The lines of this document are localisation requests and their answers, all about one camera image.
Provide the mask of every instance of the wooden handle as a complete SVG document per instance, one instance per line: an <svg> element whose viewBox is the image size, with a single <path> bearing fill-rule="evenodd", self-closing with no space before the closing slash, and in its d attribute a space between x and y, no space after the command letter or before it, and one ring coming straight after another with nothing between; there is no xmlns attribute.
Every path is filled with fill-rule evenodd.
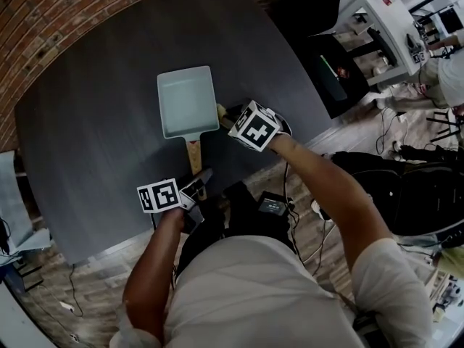
<svg viewBox="0 0 464 348"><path fill-rule="evenodd" d="M186 142L186 144L191 172L196 175L202 171L202 145L200 141Z"/></svg>

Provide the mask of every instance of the white t-shirt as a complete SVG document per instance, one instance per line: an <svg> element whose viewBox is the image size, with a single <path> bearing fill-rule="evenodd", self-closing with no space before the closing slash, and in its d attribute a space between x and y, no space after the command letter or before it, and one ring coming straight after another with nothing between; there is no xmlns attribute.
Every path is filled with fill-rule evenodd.
<svg viewBox="0 0 464 348"><path fill-rule="evenodd" d="M352 285L358 308L378 313L394 347L429 346L432 312L426 290L393 240L379 240L359 256ZM363 347L353 320L287 246L268 237L237 236L213 244L182 272L165 322L165 344ZM161 344L123 323L110 347Z"/></svg>
<svg viewBox="0 0 464 348"><path fill-rule="evenodd" d="M464 30L455 33L461 46L464 46ZM438 77L440 89L451 107L464 103L464 50L454 53L449 59L439 60Z"/></svg>

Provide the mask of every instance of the white box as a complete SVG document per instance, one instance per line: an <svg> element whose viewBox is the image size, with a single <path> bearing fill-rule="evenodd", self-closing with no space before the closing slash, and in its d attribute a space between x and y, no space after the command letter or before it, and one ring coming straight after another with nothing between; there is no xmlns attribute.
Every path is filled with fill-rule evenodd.
<svg viewBox="0 0 464 348"><path fill-rule="evenodd" d="M182 205L175 179L137 187L137 192L144 212L164 212Z"/></svg>
<svg viewBox="0 0 464 348"><path fill-rule="evenodd" d="M228 135L250 149L261 152L280 128L276 114L271 109L250 101Z"/></svg>

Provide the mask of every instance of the table surface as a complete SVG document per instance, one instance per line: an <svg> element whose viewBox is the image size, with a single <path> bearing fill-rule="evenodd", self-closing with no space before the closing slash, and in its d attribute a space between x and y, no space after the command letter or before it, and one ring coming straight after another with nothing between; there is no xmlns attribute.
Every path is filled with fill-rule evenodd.
<svg viewBox="0 0 464 348"><path fill-rule="evenodd" d="M160 73L209 65L218 103L281 113L307 143L331 126L318 93L252 0L143 0L62 54L16 106L30 184L69 263L151 227L137 186L189 173L182 138L162 136ZM214 194L276 161L224 130L202 135Z"/></svg>

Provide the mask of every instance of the brick wall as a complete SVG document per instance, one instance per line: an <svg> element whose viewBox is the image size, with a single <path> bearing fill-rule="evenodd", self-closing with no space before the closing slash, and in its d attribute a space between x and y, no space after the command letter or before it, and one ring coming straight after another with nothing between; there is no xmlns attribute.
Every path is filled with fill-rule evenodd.
<svg viewBox="0 0 464 348"><path fill-rule="evenodd" d="M137 1L0 0L0 152L18 147L14 108L31 83L79 38Z"/></svg>

